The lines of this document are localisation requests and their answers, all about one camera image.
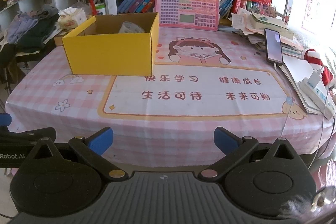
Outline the white tape roll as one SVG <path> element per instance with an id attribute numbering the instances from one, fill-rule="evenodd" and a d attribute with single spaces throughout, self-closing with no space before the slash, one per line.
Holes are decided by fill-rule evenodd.
<path id="1" fill-rule="evenodd" d="M 132 22 L 124 21 L 118 33 L 119 34 L 142 34 L 142 33 L 145 33 L 145 30 Z"/>

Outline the pink cartoon tablecloth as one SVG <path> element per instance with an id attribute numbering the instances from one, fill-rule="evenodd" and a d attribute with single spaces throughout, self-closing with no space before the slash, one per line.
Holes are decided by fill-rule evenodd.
<path id="1" fill-rule="evenodd" d="M 262 143 L 287 138 L 299 154 L 328 157 L 335 125 L 307 114 L 279 69 L 246 39 L 227 32 L 163 28 L 151 76 L 73 74 L 55 48 L 6 101 L 10 130 L 53 127 L 59 142 L 103 127 L 105 156 L 149 167 L 207 165 L 221 157 L 214 130 Z"/>

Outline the pile of dark clothes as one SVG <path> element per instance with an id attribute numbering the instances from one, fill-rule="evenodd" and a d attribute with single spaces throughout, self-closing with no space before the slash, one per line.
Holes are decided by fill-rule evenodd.
<path id="1" fill-rule="evenodd" d="M 1 41 L 1 63 L 5 66 L 17 53 L 30 53 L 42 50 L 45 41 L 56 30 L 59 10 L 51 5 L 43 5 L 41 10 L 19 12 Z"/>

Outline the white power strip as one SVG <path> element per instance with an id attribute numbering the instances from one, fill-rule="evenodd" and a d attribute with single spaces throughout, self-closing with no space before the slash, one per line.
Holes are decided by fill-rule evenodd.
<path id="1" fill-rule="evenodd" d="M 319 108 L 323 116 L 330 120 L 335 115 L 335 103 L 329 93 L 329 88 L 325 88 L 322 82 L 324 67 L 314 69 L 309 78 L 304 78 L 298 83 L 299 88 L 310 98 Z"/>

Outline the yellow cardboard box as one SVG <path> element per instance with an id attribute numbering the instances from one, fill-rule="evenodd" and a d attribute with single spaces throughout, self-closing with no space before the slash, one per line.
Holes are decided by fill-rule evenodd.
<path id="1" fill-rule="evenodd" d="M 124 21 L 145 30 L 119 34 Z M 63 37 L 72 73 L 103 76 L 150 76 L 159 38 L 157 13 L 97 15 Z"/>

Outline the black smartphone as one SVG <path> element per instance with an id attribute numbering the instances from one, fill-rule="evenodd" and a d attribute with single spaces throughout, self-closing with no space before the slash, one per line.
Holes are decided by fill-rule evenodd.
<path id="1" fill-rule="evenodd" d="M 283 65 L 281 36 L 279 32 L 265 28 L 264 34 L 266 60 L 271 64 Z"/>

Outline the white tissue pack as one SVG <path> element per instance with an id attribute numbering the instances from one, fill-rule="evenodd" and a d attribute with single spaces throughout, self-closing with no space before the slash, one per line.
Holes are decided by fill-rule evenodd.
<path id="1" fill-rule="evenodd" d="M 78 27 L 87 20 L 83 8 L 69 7 L 59 11 L 58 25 L 63 30 L 70 30 Z"/>

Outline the red white striped cloth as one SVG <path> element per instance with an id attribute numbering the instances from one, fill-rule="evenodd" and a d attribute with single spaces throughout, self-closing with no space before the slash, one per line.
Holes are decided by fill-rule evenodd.
<path id="1" fill-rule="evenodd" d="M 322 62 L 322 58 L 321 55 L 314 50 L 313 48 L 308 48 L 306 50 L 304 50 L 301 58 L 303 60 L 306 60 L 313 69 L 315 70 L 319 70 L 321 68 L 323 68 L 323 73 L 322 73 L 322 82 L 323 84 L 327 87 L 331 87 L 334 84 L 334 76 L 331 73 L 331 71 L 329 70 L 329 68 L 327 66 L 324 65 L 324 63 Z"/>

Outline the pile of papers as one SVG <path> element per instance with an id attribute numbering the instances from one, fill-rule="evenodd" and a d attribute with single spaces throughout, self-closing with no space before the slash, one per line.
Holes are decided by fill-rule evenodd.
<path id="1" fill-rule="evenodd" d="M 303 46 L 294 37 L 294 32 L 289 30 L 280 19 L 240 8 L 237 14 L 231 15 L 230 20 L 232 27 L 248 36 L 248 40 L 256 44 L 260 50 L 265 50 L 265 29 L 268 28 L 280 34 L 282 52 L 285 55 L 300 58 L 303 53 Z"/>

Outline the red book box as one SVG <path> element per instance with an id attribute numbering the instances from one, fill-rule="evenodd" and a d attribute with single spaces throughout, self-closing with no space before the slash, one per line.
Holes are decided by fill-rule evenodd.
<path id="1" fill-rule="evenodd" d="M 254 12 L 261 15 L 270 13 L 272 8 L 272 0 L 234 0 L 231 12 L 233 14 L 238 13 L 238 9 L 242 8 L 250 12 Z"/>

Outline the pink toy keyboard tablet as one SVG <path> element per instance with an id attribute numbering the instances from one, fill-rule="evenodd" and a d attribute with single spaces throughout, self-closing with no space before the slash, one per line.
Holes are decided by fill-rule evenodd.
<path id="1" fill-rule="evenodd" d="M 155 0 L 160 27 L 217 31 L 219 0 Z"/>

